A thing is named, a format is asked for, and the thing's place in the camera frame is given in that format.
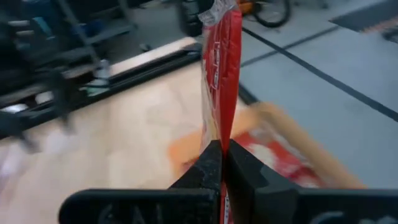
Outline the black striped floor mat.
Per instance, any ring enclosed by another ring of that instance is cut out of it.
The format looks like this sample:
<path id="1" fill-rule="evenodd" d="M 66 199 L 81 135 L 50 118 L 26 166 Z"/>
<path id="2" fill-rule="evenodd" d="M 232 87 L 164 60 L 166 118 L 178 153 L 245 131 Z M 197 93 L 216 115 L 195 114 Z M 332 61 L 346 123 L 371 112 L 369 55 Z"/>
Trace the black striped floor mat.
<path id="1" fill-rule="evenodd" d="M 373 32 L 398 26 L 398 0 L 382 0 L 334 17 L 330 22 L 355 32 Z"/>

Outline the red Orville popcorn bag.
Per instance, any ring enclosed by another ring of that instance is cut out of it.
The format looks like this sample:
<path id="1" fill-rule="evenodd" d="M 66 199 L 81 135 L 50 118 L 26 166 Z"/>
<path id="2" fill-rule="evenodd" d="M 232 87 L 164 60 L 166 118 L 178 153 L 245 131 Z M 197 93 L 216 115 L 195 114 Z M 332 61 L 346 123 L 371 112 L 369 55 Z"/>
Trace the red Orville popcorn bag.
<path id="1" fill-rule="evenodd" d="M 222 165 L 230 145 L 238 98 L 242 45 L 242 13 L 236 0 L 214 0 L 201 13 L 201 155 L 211 152 Z"/>
<path id="2" fill-rule="evenodd" d="M 290 181 L 302 187 L 325 186 L 324 181 L 300 154 L 288 150 L 287 145 L 273 135 L 261 130 L 252 130 L 235 136 L 234 140 L 265 165 Z"/>

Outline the orange shop vacuum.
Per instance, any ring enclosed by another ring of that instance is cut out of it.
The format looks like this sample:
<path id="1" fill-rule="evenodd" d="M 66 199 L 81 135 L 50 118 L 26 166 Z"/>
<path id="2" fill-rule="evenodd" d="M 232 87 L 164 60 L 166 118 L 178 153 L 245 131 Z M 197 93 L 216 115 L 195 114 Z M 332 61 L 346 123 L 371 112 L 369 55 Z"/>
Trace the orange shop vacuum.
<path id="1" fill-rule="evenodd" d="M 237 0 L 239 9 L 246 14 L 255 14 L 261 10 L 260 5 L 256 0 Z"/>

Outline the dark equipment cart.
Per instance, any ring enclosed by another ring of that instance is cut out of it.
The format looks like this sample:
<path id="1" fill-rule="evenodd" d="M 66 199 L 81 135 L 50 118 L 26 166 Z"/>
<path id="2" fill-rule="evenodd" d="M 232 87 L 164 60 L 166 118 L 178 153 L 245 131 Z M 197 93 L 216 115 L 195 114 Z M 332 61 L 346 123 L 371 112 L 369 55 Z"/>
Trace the dark equipment cart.
<path id="1" fill-rule="evenodd" d="M 214 0 L 177 0 L 180 28 L 187 36 L 201 34 L 203 25 L 198 15 L 207 11 L 213 3 Z"/>

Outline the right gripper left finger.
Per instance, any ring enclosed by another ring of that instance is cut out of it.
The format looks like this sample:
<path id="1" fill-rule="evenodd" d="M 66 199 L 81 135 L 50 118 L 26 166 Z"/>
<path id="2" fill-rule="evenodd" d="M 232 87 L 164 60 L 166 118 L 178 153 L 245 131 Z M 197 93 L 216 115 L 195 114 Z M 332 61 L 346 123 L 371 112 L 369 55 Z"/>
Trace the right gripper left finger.
<path id="1" fill-rule="evenodd" d="M 59 224 L 218 224 L 219 141 L 167 189 L 86 189 L 64 200 Z"/>

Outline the orange plastic basket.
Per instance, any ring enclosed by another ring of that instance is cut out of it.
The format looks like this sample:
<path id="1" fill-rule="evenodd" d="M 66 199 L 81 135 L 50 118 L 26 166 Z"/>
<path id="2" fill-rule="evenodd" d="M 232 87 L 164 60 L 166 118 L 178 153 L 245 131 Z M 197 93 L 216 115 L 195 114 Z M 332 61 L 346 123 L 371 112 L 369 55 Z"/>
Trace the orange plastic basket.
<path id="1" fill-rule="evenodd" d="M 261 130 L 273 135 L 287 149 L 300 154 L 324 181 L 320 188 L 363 189 L 365 185 L 314 140 L 282 109 L 272 103 L 260 102 L 251 106 L 237 102 L 231 137 L 246 131 Z"/>

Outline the black aluminium table frame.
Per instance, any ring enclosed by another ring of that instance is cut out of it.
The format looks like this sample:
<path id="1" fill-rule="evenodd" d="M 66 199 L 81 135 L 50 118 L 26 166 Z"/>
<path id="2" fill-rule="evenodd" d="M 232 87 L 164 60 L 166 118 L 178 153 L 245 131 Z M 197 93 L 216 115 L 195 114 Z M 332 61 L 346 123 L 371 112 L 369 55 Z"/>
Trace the black aluminium table frame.
<path id="1" fill-rule="evenodd" d="M 86 107 L 90 104 L 118 94 L 124 90 L 166 75 L 167 73 L 176 69 L 180 69 L 184 66 L 190 65 L 191 63 L 198 62 L 199 59 L 201 59 L 201 44 L 198 42 L 189 44 L 186 47 L 182 47 L 180 50 L 169 53 L 160 58 L 153 59 L 150 62 L 139 65 L 138 67 L 130 68 L 126 71 L 113 75 L 110 78 L 109 90 L 94 96 L 80 97 L 70 104 L 70 109 L 74 111 Z M 242 84 L 239 84 L 239 97 L 246 105 L 251 105 L 259 101 L 258 98 L 256 98 Z M 42 123 L 55 119 L 55 112 L 44 111 L 44 109 L 50 109 L 51 106 L 52 101 L 48 101 L 32 109 L 17 113 L 18 115 L 22 115 L 22 113 L 27 112 L 39 112 L 39 115 L 34 115 L 33 118 L 28 118 L 26 121 L 22 121 L 22 130 L 25 131 L 26 129 L 33 128 Z"/>

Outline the small black floor box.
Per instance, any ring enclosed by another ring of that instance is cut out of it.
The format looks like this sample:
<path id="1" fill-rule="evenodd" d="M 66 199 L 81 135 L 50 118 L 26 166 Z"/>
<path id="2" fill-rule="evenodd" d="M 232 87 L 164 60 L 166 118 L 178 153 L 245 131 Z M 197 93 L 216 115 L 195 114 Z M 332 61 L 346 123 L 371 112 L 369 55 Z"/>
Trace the small black floor box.
<path id="1" fill-rule="evenodd" d="M 398 44 L 398 27 L 392 27 L 382 32 L 382 36 L 385 40 Z"/>

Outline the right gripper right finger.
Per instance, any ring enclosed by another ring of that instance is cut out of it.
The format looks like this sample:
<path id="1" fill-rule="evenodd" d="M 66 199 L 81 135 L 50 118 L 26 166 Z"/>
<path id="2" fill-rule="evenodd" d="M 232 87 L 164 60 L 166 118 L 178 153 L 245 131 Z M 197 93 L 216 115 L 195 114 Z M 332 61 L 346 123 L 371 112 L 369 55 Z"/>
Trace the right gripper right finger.
<path id="1" fill-rule="evenodd" d="M 301 187 L 235 141 L 224 164 L 234 224 L 398 224 L 398 190 Z"/>

